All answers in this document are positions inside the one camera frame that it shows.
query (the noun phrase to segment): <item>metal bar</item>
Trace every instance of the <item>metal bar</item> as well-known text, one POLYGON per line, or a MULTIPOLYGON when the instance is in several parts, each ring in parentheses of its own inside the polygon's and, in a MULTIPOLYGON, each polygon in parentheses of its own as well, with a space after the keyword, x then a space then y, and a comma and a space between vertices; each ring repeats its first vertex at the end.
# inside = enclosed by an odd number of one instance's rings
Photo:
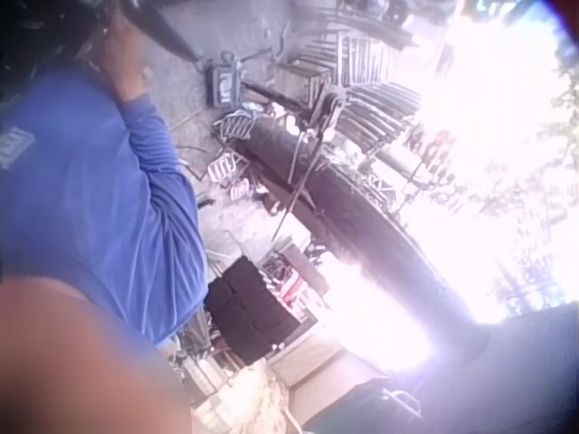
POLYGON ((342 86, 342 70, 344 68, 344 53, 342 53, 343 50, 343 42, 344 42, 344 36, 342 33, 338 33, 337 34, 337 53, 336 53, 336 58, 337 58, 337 67, 336 67, 336 85, 338 86, 342 86))
POLYGON ((291 159, 291 167, 289 168, 289 175, 288 175, 288 184, 291 185, 293 183, 293 173, 296 170, 296 163, 298 162, 298 153, 299 148, 301 145, 301 141, 303 140, 305 133, 300 131, 298 134, 298 141, 296 142, 296 150, 293 153, 293 158, 291 159))
POLYGON ((316 146, 314 147, 314 150, 312 151, 311 158, 310 158, 309 164, 308 164, 308 168, 306 169, 306 173, 301 177, 296 190, 294 191, 293 195, 290 197, 289 204, 286 208, 286 211, 285 211, 285 213, 283 213, 283 217, 281 217, 280 224, 278 225, 278 228, 273 233, 273 237, 271 238, 271 241, 275 241, 276 238, 278 238, 278 234, 280 233, 281 226, 283 225, 286 218, 288 217, 288 214, 293 211, 293 207, 296 205, 296 202, 298 201, 299 197, 301 196, 301 192, 303 191, 304 187, 306 186, 306 182, 308 181, 309 174, 311 174, 311 171, 313 170, 314 166, 316 165, 316 163, 319 160, 319 157, 321 156, 321 151, 322 151, 323 145, 324 145, 323 138, 320 137, 318 142, 316 143, 316 146))

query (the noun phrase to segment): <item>concrete floor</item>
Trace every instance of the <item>concrete floor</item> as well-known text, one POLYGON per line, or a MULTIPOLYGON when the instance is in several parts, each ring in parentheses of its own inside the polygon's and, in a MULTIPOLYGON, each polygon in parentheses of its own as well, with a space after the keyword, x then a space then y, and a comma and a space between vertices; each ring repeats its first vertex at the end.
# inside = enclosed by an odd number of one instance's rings
MULTIPOLYGON (((204 56, 220 59, 221 51, 250 55, 262 48, 279 47, 279 36, 290 19, 290 0, 190 0, 163 10, 167 20, 204 56)), ((151 42, 147 49, 150 69, 149 91, 166 121, 178 153, 193 171, 201 175, 220 150, 211 138, 211 124, 221 116, 206 107, 204 78, 193 65, 182 61, 151 42)), ((272 79, 270 63, 263 60, 244 65, 247 77, 258 82, 272 79)), ((272 247, 271 236, 278 219, 273 219, 260 203, 241 199, 235 203, 223 190, 186 174, 199 198, 217 202, 199 212, 199 225, 208 256, 225 266, 242 254, 239 243, 253 259, 261 259, 272 247)), ((284 224, 280 235, 305 229, 293 219, 284 224)))

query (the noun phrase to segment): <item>person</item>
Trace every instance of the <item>person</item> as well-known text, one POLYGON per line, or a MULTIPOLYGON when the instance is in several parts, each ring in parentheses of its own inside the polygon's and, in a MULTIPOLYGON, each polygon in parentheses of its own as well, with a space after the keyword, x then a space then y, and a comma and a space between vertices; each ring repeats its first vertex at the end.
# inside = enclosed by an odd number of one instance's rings
POLYGON ((4 278, 48 278, 162 344, 202 305, 206 257, 141 33, 115 16, 102 73, 48 72, 3 115, 4 278))
POLYGON ((191 432, 138 348, 206 295, 195 195, 118 14, 98 65, 46 72, 2 113, 0 424, 23 398, 41 432, 191 432))

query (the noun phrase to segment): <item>fabric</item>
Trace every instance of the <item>fabric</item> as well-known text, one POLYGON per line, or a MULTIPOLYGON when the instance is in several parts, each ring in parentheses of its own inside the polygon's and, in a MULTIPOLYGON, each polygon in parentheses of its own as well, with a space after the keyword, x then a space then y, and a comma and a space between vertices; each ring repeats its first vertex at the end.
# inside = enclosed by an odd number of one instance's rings
POLYGON ((191 185, 148 96, 117 104, 74 63, 2 115, 5 275, 57 278, 154 344, 207 293, 191 185))

